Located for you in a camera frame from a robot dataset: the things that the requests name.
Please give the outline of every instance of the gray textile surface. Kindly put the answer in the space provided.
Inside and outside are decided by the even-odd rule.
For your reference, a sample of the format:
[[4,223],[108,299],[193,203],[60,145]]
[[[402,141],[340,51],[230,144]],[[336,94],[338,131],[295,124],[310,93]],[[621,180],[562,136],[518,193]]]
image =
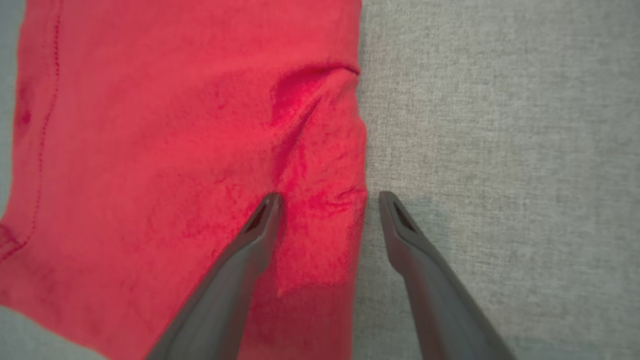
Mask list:
[[[0,3],[0,208],[23,8]],[[361,29],[353,358],[420,358],[382,189],[520,359],[640,358],[640,3],[364,0]],[[0,358],[98,359],[6,309]]]

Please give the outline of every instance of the crease in red fabric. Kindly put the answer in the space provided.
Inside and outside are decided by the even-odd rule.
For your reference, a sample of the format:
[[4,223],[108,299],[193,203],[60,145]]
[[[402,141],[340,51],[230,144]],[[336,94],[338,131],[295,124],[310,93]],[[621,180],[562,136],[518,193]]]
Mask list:
[[367,191],[358,0],[28,0],[0,304],[141,359],[262,196],[240,359],[348,359]]

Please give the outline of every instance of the folded red cloth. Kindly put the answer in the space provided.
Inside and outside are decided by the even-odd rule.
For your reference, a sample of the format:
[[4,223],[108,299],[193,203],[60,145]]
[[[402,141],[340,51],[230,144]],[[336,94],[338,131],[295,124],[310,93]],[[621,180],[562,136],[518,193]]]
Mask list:
[[29,0],[0,304],[141,359],[262,196],[240,359],[347,359],[367,198],[359,0]]

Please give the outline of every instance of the red fabric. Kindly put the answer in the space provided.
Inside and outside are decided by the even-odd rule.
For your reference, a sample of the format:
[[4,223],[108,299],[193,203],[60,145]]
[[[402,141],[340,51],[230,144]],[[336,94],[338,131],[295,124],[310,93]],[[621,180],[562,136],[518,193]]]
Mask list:
[[359,0],[29,0],[0,304],[141,359],[278,191],[239,358],[349,358],[359,14]]

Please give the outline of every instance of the gray fabric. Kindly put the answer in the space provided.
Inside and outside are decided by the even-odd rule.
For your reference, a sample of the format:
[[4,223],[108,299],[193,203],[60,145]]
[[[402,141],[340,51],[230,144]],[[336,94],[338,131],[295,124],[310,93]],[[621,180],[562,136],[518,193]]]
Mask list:
[[[0,3],[0,207],[15,44]],[[400,196],[520,359],[640,358],[640,3],[364,0],[354,359],[420,359],[377,191]],[[96,359],[0,309],[0,358]]]

